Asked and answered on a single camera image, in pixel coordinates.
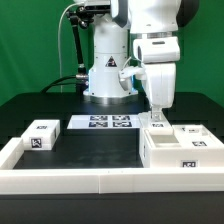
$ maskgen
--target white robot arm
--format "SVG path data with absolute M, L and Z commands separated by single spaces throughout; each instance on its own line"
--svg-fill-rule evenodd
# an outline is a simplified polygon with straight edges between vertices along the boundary
M 115 22 L 130 29 L 131 34 L 137 34 L 133 54 L 142 68 L 125 68 L 120 71 L 120 79 L 135 74 L 142 80 L 154 121 L 162 120 L 162 108 L 169 108 L 173 103 L 174 62 L 180 59 L 180 49 L 172 32 L 178 29 L 176 16 L 180 4 L 181 0 L 111 0 Z

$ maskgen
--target black and white pattern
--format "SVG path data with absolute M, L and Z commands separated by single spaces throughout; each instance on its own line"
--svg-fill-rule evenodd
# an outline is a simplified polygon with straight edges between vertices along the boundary
M 108 120 L 108 116 L 104 116 L 104 115 L 99 115 L 99 116 L 90 116 L 90 120 L 91 121 L 106 121 L 106 120 Z
M 127 115 L 116 115 L 112 117 L 114 121 L 129 121 L 130 120 L 130 116 L 127 116 Z
M 107 128 L 108 122 L 90 122 L 89 127 L 90 128 Z
M 122 121 L 122 122 L 113 122 L 113 127 L 114 128 L 131 128 L 132 125 L 131 125 L 131 122 Z
M 42 148 L 42 140 L 41 140 L 41 138 L 32 138 L 31 139 L 31 147 L 33 149 Z
M 205 142 L 203 141 L 195 141 L 195 142 L 192 142 L 194 146 L 196 147 L 202 147 L 202 146 L 207 146 Z

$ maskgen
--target white frame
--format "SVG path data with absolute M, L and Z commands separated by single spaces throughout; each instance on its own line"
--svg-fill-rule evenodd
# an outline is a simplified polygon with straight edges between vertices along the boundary
M 3 163 L 19 160 L 22 139 L 17 143 L 10 146 L 14 157 L 1 157 Z M 224 168 L 0 170 L 0 195 L 188 191 L 224 191 Z

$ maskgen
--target cable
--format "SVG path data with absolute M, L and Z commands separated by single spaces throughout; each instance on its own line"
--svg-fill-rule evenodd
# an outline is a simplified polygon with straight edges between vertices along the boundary
M 76 13 L 74 13 L 72 10 L 69 9 L 67 12 L 68 12 L 67 18 L 69 19 L 72 26 L 78 65 L 84 65 L 83 56 L 82 56 L 82 47 L 81 47 L 81 41 L 80 41 L 79 29 L 78 29 L 80 19 L 78 18 Z
M 125 69 L 125 67 L 127 66 L 128 62 L 131 60 L 131 57 L 128 58 L 128 60 L 124 63 L 123 65 L 123 69 Z
M 65 80 L 68 80 L 68 79 L 74 79 L 75 82 L 72 82 L 72 83 L 61 83 L 61 82 L 65 81 Z M 63 85 L 71 85 L 71 84 L 88 85 L 85 80 L 77 80 L 75 75 L 71 75 L 71 76 L 66 76 L 66 77 L 62 77 L 60 79 L 55 80 L 50 85 L 48 85 L 45 88 L 43 88 L 41 90 L 41 93 L 46 93 L 51 87 L 54 87 L 54 86 L 63 86 Z
M 60 78 L 62 78 L 62 56 L 61 56 L 61 26 L 62 26 L 62 20 L 64 18 L 65 13 L 72 7 L 75 6 L 80 6 L 80 5 L 84 5 L 84 2 L 80 2 L 80 3 L 74 3 L 69 5 L 64 12 L 61 15 L 60 21 L 59 21 L 59 26 L 58 26 L 58 57 L 59 57 L 59 67 L 60 67 Z
M 41 93 L 46 93 L 48 89 L 50 89 L 52 86 L 54 86 L 55 84 L 58 84 L 64 80 L 68 80 L 68 79 L 75 79 L 75 75 L 71 75 L 71 76 L 66 76 L 66 77 L 62 77 L 60 79 L 55 80 L 54 82 L 52 82 L 50 85 L 46 86 L 45 88 L 43 88 L 41 90 Z

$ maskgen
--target black table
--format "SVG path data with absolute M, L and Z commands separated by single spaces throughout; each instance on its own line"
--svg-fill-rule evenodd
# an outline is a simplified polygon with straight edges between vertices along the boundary
M 92 132 L 66 127 L 72 115 L 144 111 L 148 104 L 141 94 L 137 102 L 111 106 L 84 102 L 74 93 L 20 94 L 0 107 L 0 147 L 21 136 L 34 119 L 59 119 L 61 134 L 53 151 L 25 152 L 26 159 L 15 169 L 141 167 L 137 129 Z M 171 124 L 203 124 L 224 142 L 224 109 L 202 94 L 176 93 L 173 107 L 164 114 Z M 223 223 L 223 204 L 224 192 L 6 195 L 0 196 L 0 222 Z

